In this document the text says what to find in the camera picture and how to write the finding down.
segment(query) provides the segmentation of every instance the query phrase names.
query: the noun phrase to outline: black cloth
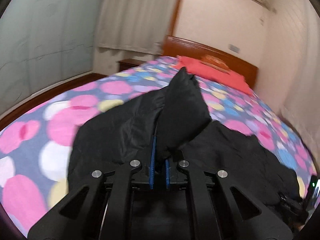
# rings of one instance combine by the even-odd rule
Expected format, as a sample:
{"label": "black cloth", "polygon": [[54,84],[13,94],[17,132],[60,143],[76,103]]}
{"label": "black cloth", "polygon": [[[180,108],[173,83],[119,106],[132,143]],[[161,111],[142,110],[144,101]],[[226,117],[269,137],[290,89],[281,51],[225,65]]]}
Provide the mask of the black cloth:
{"label": "black cloth", "polygon": [[185,159],[225,169],[268,206],[279,204],[279,192],[300,199],[295,171],[283,166],[255,136],[210,121],[194,76],[182,68],[168,87],[116,106],[78,130],[68,168],[69,189],[94,170],[134,159],[150,145],[157,129],[158,163],[180,147]]}

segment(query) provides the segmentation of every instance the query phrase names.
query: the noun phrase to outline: wall switch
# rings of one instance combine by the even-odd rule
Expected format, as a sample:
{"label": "wall switch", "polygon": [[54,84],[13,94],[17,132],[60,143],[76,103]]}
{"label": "wall switch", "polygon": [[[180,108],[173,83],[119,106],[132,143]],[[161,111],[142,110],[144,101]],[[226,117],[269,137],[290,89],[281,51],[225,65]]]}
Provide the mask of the wall switch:
{"label": "wall switch", "polygon": [[229,49],[234,51],[235,53],[239,53],[240,49],[235,45],[229,44]]}

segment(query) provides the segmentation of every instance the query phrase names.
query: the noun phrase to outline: beige curtain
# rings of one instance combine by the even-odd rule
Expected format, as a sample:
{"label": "beige curtain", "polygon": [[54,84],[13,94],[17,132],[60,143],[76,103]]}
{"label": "beige curtain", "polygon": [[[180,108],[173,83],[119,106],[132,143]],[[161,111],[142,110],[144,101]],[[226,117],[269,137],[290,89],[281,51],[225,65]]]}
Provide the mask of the beige curtain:
{"label": "beige curtain", "polygon": [[305,0],[307,39],[300,69],[281,108],[320,166],[320,18]]}
{"label": "beige curtain", "polygon": [[104,0],[97,47],[161,54],[176,0]]}

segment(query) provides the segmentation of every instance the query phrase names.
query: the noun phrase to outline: round metal bolt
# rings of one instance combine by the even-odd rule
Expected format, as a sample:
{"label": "round metal bolt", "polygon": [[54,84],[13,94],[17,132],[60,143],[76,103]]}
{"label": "round metal bolt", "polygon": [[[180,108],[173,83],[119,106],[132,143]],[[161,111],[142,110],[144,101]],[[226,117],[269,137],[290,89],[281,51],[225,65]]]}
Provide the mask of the round metal bolt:
{"label": "round metal bolt", "polygon": [[179,162],[179,165],[181,167],[188,167],[189,166],[189,162],[186,161],[186,160],[182,160],[182,161]]}
{"label": "round metal bolt", "polygon": [[140,161],[138,161],[138,160],[130,161],[130,165],[132,167],[138,167],[140,165]]}
{"label": "round metal bolt", "polygon": [[93,172],[91,173],[91,175],[92,175],[92,177],[94,177],[94,178],[98,178],[98,177],[100,177],[100,176],[102,175],[102,172],[96,170],[96,171],[93,171]]}
{"label": "round metal bolt", "polygon": [[228,176],[228,173],[224,170],[220,170],[220,171],[218,171],[218,176],[220,178],[225,178],[226,176]]}

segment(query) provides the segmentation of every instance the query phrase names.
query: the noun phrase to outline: headboard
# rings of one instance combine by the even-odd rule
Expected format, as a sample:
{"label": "headboard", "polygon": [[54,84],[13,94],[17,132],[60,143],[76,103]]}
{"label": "headboard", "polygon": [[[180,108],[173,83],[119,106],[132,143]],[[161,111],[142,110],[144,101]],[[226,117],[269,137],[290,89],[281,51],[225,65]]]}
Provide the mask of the headboard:
{"label": "headboard", "polygon": [[202,56],[207,54],[223,60],[231,70],[244,76],[251,89],[254,88],[258,68],[238,57],[204,44],[173,36],[167,36],[163,46],[164,56],[176,57],[179,55],[201,59]]}

